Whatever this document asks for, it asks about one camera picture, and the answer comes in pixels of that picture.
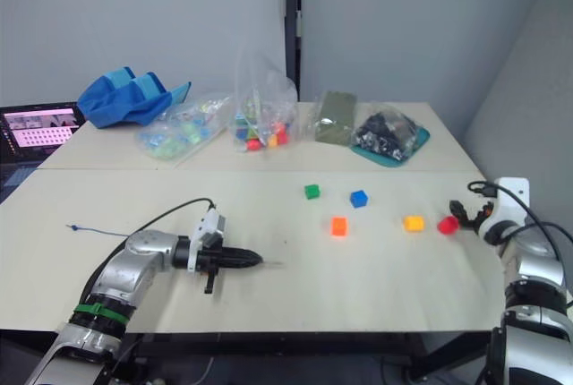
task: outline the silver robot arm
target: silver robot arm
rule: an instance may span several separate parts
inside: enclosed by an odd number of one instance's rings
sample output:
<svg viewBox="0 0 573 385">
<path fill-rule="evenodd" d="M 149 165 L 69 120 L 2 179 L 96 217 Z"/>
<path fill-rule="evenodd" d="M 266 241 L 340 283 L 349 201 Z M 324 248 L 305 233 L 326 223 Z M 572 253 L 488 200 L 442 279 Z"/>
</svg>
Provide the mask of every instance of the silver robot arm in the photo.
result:
<svg viewBox="0 0 573 385">
<path fill-rule="evenodd" d="M 206 272 L 210 294 L 220 267 L 251 267 L 252 251 L 223 247 L 225 219 L 210 209 L 192 238 L 143 230 L 100 273 L 90 294 L 48 349 L 26 385 L 107 385 L 125 328 L 157 273 L 174 269 Z"/>
<path fill-rule="evenodd" d="M 526 179 L 504 177 L 495 183 L 529 204 Z M 485 380 L 492 385 L 572 385 L 573 323 L 567 316 L 560 255 L 535 232 L 510 236 L 525 224 L 525 210 L 501 190 L 483 194 L 492 201 L 473 221 L 460 203 L 450 209 L 463 227 L 497 246 L 505 269 L 506 309 L 501 326 L 492 332 Z"/>
</svg>

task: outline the plastic bag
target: plastic bag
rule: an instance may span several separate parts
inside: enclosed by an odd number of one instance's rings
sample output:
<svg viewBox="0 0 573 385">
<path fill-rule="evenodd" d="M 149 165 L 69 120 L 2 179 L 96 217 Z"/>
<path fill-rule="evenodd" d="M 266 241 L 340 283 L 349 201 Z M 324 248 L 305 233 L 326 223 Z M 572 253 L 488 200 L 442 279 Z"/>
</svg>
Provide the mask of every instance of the plastic bag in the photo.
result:
<svg viewBox="0 0 573 385">
<path fill-rule="evenodd" d="M 329 91 L 314 110 L 311 133 L 316 141 L 349 146 L 355 128 L 356 96 Z"/>
<path fill-rule="evenodd" d="M 227 128 L 232 101 L 228 93 L 212 92 L 171 106 L 137 132 L 137 144 L 157 159 L 171 160 L 193 154 Z"/>
<path fill-rule="evenodd" d="M 421 146 L 422 130 L 394 107 L 372 105 L 369 116 L 352 133 L 352 145 L 398 162 L 406 161 Z"/>
<path fill-rule="evenodd" d="M 240 151 L 276 148 L 298 137 L 296 87 L 267 58 L 243 54 L 235 77 L 235 120 Z"/>
</svg>

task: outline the yellow cube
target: yellow cube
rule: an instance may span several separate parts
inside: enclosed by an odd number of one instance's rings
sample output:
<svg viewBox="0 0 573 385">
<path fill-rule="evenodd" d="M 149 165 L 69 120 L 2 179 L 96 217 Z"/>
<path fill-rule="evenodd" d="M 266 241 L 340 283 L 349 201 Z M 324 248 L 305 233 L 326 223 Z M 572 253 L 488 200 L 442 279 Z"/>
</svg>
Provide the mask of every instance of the yellow cube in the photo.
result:
<svg viewBox="0 0 573 385">
<path fill-rule="evenodd" d="M 276 146 L 278 146 L 278 137 L 276 134 L 273 134 L 272 136 L 269 137 L 269 140 L 267 141 L 269 148 L 275 148 Z"/>
<path fill-rule="evenodd" d="M 423 217 L 418 217 L 418 216 L 405 217 L 404 229 L 408 232 L 423 231 Z"/>
</svg>

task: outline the table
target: table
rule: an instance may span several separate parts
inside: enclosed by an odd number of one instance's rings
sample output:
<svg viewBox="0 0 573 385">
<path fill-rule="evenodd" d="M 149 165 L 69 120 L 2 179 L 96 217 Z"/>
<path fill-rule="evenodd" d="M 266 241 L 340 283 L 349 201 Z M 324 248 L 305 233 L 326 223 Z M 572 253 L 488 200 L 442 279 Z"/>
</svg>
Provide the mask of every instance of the table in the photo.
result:
<svg viewBox="0 0 573 385">
<path fill-rule="evenodd" d="M 317 142 L 239 154 L 227 136 L 173 169 L 147 160 L 133 129 L 84 125 L 0 205 L 0 328 L 57 329 L 86 278 L 121 241 L 66 224 L 129 233 L 207 195 L 227 217 L 226 244 L 253 249 L 266 263 L 222 271 L 214 295 L 203 294 L 205 277 L 160 274 L 128 331 L 491 329 L 504 303 L 494 250 L 470 232 L 435 230 L 450 199 L 477 211 L 482 201 L 466 184 L 481 175 L 427 105 L 405 107 L 432 138 L 398 169 Z M 120 159 L 119 150 L 133 159 Z M 307 201 L 306 184 L 319 184 L 322 196 Z M 348 196 L 358 189 L 370 202 L 354 210 Z M 153 227 L 189 234 L 203 212 L 191 206 Z M 405 233 L 401 219 L 409 214 L 424 215 L 428 228 Z M 348 217 L 348 237 L 329 235 L 334 215 Z"/>
</svg>

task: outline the gray wall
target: gray wall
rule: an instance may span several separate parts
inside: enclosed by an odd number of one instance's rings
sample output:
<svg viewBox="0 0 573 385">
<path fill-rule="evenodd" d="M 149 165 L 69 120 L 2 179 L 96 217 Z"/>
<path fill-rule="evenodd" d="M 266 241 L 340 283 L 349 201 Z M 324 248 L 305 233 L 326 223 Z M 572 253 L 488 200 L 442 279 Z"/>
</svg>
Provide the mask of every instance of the gray wall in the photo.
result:
<svg viewBox="0 0 573 385">
<path fill-rule="evenodd" d="M 534 209 L 573 230 L 572 125 L 573 0 L 538 0 L 463 143 L 486 176 L 528 177 Z"/>
<path fill-rule="evenodd" d="M 534 0 L 303 0 L 301 99 L 428 101 L 460 136 Z"/>
<path fill-rule="evenodd" d="M 130 65 L 167 88 L 232 88 L 256 41 L 284 70 L 279 0 L 0 0 L 0 106 L 76 100 Z"/>
</svg>

